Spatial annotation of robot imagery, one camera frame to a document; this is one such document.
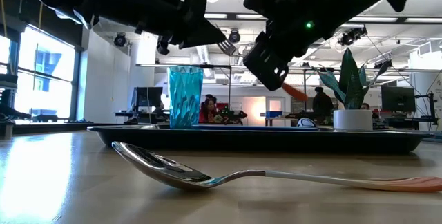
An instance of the person standing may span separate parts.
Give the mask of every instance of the person standing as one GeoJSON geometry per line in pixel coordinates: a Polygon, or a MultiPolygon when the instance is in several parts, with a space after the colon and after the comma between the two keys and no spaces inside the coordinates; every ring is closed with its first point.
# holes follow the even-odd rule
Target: person standing
{"type": "Polygon", "coordinates": [[[315,88],[316,96],[313,99],[313,112],[319,122],[330,116],[334,108],[332,99],[324,93],[320,86],[315,88]]]}

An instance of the spoon handle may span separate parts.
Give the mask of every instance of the spoon handle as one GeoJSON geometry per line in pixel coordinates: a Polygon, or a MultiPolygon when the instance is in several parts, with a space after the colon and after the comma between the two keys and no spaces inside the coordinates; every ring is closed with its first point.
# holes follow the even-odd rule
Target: spoon handle
{"type": "Polygon", "coordinates": [[[334,178],[330,176],[314,176],[308,174],[286,173],[278,171],[266,171],[266,177],[287,178],[304,180],[317,183],[331,183],[350,187],[365,189],[377,189],[393,192],[439,192],[442,191],[442,178],[437,177],[416,177],[402,179],[375,179],[375,180],[353,180],[345,178],[334,178]]]}

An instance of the potted plant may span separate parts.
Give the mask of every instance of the potted plant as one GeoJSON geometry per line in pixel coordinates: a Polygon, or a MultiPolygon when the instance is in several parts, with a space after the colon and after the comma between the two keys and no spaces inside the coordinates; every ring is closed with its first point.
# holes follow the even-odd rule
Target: potted plant
{"type": "Polygon", "coordinates": [[[376,82],[378,76],[387,70],[389,64],[383,64],[379,69],[379,73],[371,82],[367,81],[364,65],[358,69],[352,52],[348,48],[343,55],[339,82],[333,72],[326,68],[324,68],[325,73],[321,73],[320,69],[312,67],[319,74],[323,84],[334,91],[336,99],[342,102],[345,107],[345,110],[335,110],[333,112],[333,126],[335,129],[373,129],[372,112],[362,110],[361,106],[368,89],[376,82]]]}

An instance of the table surface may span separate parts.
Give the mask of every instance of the table surface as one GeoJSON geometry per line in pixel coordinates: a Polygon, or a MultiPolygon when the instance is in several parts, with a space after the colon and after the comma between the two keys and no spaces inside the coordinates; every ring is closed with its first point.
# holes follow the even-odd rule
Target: table surface
{"type": "MultiPolygon", "coordinates": [[[[406,156],[162,151],[211,176],[268,169],[349,178],[442,176],[442,145],[406,156]]],[[[0,141],[0,223],[441,223],[442,194],[241,178],[182,192],[145,176],[95,133],[0,141]]]]}

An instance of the spoon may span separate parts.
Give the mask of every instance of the spoon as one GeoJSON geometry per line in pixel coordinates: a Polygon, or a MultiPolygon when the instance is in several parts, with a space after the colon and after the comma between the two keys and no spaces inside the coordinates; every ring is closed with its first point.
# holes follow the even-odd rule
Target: spoon
{"type": "Polygon", "coordinates": [[[442,191],[442,178],[420,177],[384,180],[353,180],[329,176],[314,176],[278,171],[246,170],[230,175],[212,178],[186,165],[160,156],[133,144],[113,142],[112,147],[128,162],[151,178],[179,189],[208,189],[245,176],[266,176],[287,178],[317,183],[331,183],[365,189],[395,192],[438,192],[442,191]]]}

